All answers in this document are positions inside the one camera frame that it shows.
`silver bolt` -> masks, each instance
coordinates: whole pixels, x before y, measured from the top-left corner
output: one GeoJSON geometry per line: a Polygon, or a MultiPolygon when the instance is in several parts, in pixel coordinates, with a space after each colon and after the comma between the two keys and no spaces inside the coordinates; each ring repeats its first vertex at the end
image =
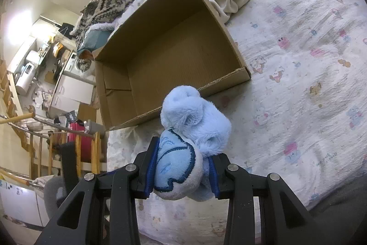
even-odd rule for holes
{"type": "Polygon", "coordinates": [[[238,170],[238,165],[237,164],[230,164],[227,166],[228,170],[235,172],[236,170],[238,170]]]}
{"type": "Polygon", "coordinates": [[[93,180],[93,179],[94,179],[94,173],[87,173],[87,174],[85,174],[84,179],[85,179],[86,181],[91,181],[91,180],[93,180]]]}
{"type": "Polygon", "coordinates": [[[136,165],[135,164],[127,164],[125,169],[128,171],[128,172],[133,172],[135,169],[136,169],[136,165]]]}
{"type": "Polygon", "coordinates": [[[271,173],[270,174],[270,178],[273,180],[273,181],[278,181],[280,179],[280,176],[277,174],[277,173],[271,173]]]}

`plush toy foot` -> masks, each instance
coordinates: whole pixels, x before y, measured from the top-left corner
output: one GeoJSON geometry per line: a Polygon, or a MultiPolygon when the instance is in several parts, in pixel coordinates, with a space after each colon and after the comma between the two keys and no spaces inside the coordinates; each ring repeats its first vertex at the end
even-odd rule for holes
{"type": "Polygon", "coordinates": [[[154,192],[163,199],[183,198],[200,185],[203,156],[191,140],[173,128],[161,134],[158,147],[154,192]]]}

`mattress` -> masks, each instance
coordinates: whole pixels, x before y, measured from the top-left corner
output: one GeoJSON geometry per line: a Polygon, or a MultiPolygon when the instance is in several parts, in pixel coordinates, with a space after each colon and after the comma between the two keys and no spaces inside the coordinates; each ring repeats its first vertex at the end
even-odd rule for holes
{"type": "MultiPolygon", "coordinates": [[[[232,163],[280,174],[308,208],[367,170],[366,25],[364,0],[250,0],[231,16],[226,26],[252,80],[209,100],[232,123],[225,150],[232,163]]],[[[108,169],[132,162],[162,130],[156,119],[111,132],[108,169]]],[[[152,194],[136,210],[141,233],[159,242],[223,243],[226,200],[152,194]]]]}

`cardboard box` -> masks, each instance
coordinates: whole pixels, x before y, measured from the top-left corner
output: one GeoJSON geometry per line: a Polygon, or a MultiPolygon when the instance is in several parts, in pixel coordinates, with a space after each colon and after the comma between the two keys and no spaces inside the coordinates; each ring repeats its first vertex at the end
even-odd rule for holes
{"type": "Polygon", "coordinates": [[[250,79],[217,15],[209,0],[147,0],[93,53],[107,130],[158,117],[178,85],[207,97],[250,79]]]}

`blue plush toy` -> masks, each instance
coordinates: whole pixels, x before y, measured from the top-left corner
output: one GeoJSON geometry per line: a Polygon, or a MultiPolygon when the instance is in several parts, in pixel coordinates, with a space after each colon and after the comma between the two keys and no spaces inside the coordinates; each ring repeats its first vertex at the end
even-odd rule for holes
{"type": "Polygon", "coordinates": [[[195,88],[179,86],[164,99],[161,122],[166,130],[159,141],[155,193],[169,200],[210,199],[207,157],[223,151],[230,121],[195,88]]]}

